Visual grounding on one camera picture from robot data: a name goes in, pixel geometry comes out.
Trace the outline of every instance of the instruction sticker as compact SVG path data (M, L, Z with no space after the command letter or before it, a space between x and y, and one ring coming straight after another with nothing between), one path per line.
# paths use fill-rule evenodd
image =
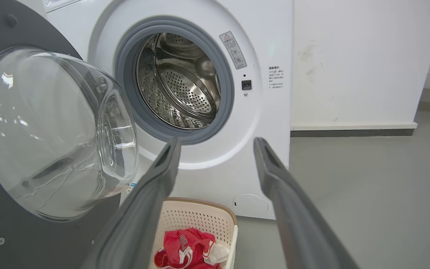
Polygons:
M130 192L134 189L136 183L130 184L130 186L127 187L126 192L127 194L130 194Z
M268 89L279 89L283 87L283 81L285 71L279 66L268 67Z
M240 50L239 44L233 37L232 32L226 32L220 35L220 39L222 40L225 48L227 48L228 53L232 56L233 63L235 64L236 69L246 67L246 62L244 60L244 56L242 51Z

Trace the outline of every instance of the red clothing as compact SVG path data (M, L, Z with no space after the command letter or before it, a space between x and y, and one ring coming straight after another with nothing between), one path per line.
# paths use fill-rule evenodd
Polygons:
M165 232L163 248L154 257L154 263L164 269L220 269L204 259L215 244L215 236L195 228Z

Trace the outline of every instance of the front-loading washing machine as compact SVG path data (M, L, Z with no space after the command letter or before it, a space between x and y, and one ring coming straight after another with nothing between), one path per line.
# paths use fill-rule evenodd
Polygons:
M0 264L80 264L174 136L171 196L275 218L252 145L288 165L291 1L43 3L0 0Z
M82 59L113 75L133 107L137 182L181 138L172 196L273 219L251 144L265 138L288 165L291 0L46 1L48 20Z

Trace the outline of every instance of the white plastic basket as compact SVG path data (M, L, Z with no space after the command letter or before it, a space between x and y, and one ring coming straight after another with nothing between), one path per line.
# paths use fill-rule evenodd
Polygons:
M239 232L237 217L225 206L186 198L168 198L163 203L149 269L157 269L153 257L163 247L165 232L188 228L211 233L215 236L215 243L230 249L228 260L220 265L222 269L233 269Z

